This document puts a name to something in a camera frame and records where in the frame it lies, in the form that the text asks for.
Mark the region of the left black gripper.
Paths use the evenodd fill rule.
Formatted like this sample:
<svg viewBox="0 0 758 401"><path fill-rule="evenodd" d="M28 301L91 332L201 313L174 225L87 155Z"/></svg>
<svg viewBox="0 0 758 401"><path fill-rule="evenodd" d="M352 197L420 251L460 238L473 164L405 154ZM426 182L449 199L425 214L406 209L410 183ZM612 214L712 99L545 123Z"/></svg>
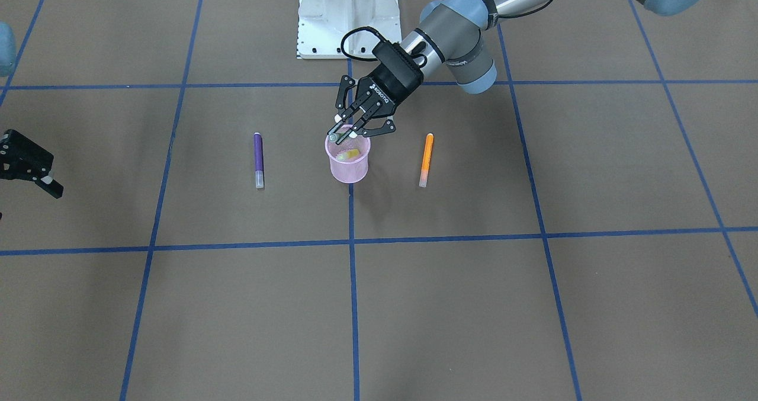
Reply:
<svg viewBox="0 0 758 401"><path fill-rule="evenodd" d="M334 107L334 123L344 123L357 112L363 117L349 129L349 137L382 136L396 131L393 120L396 109L422 84L424 74L420 66L399 44L382 40L372 50L379 61L373 71L358 80L352 104L348 93L356 87L355 79L343 75L339 81ZM371 118L385 118L381 125L368 127Z"/></svg>

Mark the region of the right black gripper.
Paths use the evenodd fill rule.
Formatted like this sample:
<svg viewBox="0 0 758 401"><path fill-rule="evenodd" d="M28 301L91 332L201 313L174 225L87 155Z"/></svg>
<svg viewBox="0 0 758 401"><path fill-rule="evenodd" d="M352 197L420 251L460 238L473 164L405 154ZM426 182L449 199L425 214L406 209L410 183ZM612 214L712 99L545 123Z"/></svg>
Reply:
<svg viewBox="0 0 758 401"><path fill-rule="evenodd" d="M1 141L1 177L36 182L53 198L62 198L64 186L49 175L54 155L16 130L7 130Z"/></svg>

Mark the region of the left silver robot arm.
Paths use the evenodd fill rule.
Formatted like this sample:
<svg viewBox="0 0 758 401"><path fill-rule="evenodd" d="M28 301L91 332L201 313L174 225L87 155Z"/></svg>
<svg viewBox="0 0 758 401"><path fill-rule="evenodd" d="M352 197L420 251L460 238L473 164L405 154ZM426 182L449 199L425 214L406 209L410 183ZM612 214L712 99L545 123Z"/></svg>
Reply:
<svg viewBox="0 0 758 401"><path fill-rule="evenodd" d="M369 26L376 37L369 58L377 67L365 77L345 75L339 84L336 115L327 139L337 145L350 137L381 136L395 131L393 117L405 99L433 74L446 66L457 84L469 94L486 91L496 80L494 61L484 44L485 31L501 20L514 20L545 9L554 0L441 0L424 7L419 26L405 39L392 42ZM699 0L636 0L650 12L671 16Z"/></svg>

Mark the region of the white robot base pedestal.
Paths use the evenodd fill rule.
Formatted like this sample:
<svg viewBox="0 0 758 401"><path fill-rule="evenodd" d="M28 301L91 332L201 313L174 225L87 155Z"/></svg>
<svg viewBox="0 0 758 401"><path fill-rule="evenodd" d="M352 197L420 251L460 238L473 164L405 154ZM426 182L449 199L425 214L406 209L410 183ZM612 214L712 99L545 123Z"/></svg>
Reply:
<svg viewBox="0 0 758 401"><path fill-rule="evenodd" d="M298 0L296 57L299 59L372 58L378 42L370 32L345 34L368 26L392 43L401 42L400 0Z"/></svg>

